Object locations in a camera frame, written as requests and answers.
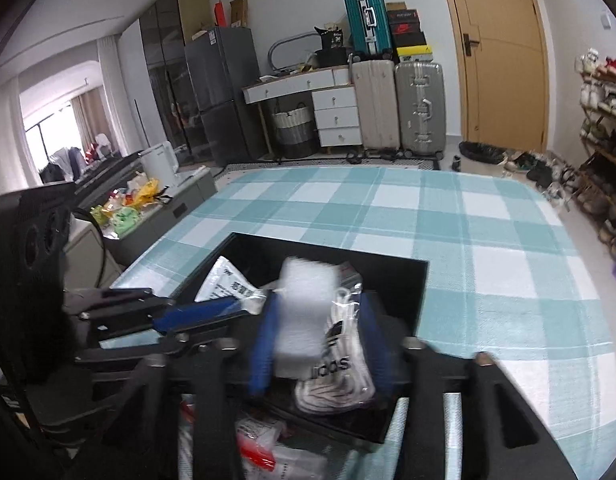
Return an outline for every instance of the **shoe rack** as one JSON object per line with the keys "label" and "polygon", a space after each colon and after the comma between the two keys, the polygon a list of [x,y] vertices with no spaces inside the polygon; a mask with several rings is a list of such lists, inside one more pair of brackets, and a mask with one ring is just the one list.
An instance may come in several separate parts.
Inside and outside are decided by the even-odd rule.
{"label": "shoe rack", "polygon": [[588,159],[579,168],[575,194],[581,211],[598,229],[616,259],[616,60],[581,74],[585,121],[580,138]]}

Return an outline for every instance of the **ceiling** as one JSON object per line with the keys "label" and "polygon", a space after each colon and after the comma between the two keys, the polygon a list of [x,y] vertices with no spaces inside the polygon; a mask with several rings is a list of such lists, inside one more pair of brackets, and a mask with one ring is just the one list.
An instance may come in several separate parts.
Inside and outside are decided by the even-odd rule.
{"label": "ceiling", "polygon": [[0,85],[73,46],[125,30],[155,0],[35,0],[0,54]]}
{"label": "ceiling", "polygon": [[55,113],[65,102],[103,84],[97,61],[86,61],[63,70],[19,95],[27,128]]}

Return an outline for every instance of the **teal plaid rug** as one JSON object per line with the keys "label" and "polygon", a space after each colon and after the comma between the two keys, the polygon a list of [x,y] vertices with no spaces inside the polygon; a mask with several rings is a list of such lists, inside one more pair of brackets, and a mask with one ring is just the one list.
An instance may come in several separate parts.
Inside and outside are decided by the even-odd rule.
{"label": "teal plaid rug", "polygon": [[[616,359],[600,300],[552,207],[529,187],[398,168],[255,171],[182,219],[116,286],[167,296],[231,232],[427,260],[417,335],[448,354],[494,354],[581,480],[616,456]],[[375,453],[312,437],[298,445],[328,456],[329,478],[391,478],[406,405]],[[449,478],[459,478],[453,413]]]}

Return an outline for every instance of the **shoe box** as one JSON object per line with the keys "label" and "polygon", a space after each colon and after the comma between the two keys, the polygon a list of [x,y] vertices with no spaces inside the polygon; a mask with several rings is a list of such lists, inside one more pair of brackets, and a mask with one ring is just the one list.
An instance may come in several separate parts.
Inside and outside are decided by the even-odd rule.
{"label": "shoe box", "polygon": [[[348,263],[361,275],[363,291],[375,293],[374,297],[380,302],[389,322],[399,320],[399,327],[405,335],[416,333],[419,325],[427,262],[237,233],[228,235],[171,295],[178,304],[194,302],[203,280],[219,256],[230,260],[257,287],[276,281],[283,261],[289,256],[333,265]],[[248,399],[247,402],[313,433],[365,450],[376,450],[384,443],[397,400],[403,396],[402,392],[396,392],[393,397],[379,398],[363,409],[312,416],[297,409],[293,391],[294,381],[273,378],[264,397]]]}
{"label": "shoe box", "polygon": [[427,44],[416,9],[389,10],[388,22],[396,48]]}

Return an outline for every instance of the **doormat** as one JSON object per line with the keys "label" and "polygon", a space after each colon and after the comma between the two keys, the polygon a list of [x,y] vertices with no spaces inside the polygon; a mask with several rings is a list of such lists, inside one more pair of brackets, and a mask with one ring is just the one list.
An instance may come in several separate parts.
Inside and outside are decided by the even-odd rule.
{"label": "doormat", "polygon": [[214,175],[215,182],[233,171],[263,170],[264,168],[295,168],[298,166],[394,166],[398,168],[415,168],[417,170],[439,171],[439,162],[421,158],[384,160],[382,158],[364,158],[359,164],[350,164],[345,158],[309,158],[307,160],[288,160],[281,162],[247,162],[229,164]]}

